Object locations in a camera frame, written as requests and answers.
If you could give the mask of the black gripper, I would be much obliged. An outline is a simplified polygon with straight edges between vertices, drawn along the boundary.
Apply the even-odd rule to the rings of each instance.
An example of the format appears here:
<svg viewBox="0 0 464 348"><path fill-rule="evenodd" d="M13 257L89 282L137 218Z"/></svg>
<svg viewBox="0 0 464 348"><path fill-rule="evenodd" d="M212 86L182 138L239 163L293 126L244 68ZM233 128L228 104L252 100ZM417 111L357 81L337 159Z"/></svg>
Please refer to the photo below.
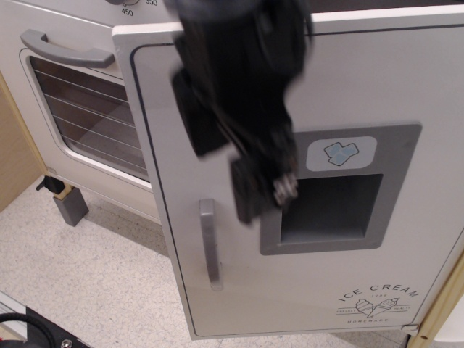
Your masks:
<svg viewBox="0 0 464 348"><path fill-rule="evenodd" d="M297 197L297 149L284 95L304 68L307 10L180 14L181 68L171 79L192 149L204 157L233 144L231 180L240 222Z"/></svg>

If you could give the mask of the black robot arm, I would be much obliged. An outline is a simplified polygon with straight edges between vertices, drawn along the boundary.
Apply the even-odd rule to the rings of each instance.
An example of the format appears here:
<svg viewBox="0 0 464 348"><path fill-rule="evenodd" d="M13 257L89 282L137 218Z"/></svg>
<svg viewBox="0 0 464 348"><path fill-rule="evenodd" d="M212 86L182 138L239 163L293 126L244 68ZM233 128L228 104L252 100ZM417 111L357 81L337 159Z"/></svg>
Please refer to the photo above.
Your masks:
<svg viewBox="0 0 464 348"><path fill-rule="evenodd" d="M238 219L249 224L297 198L297 146L285 93L312 42L308 1L168 1L183 31L171 79L192 148L226 144Z"/></svg>

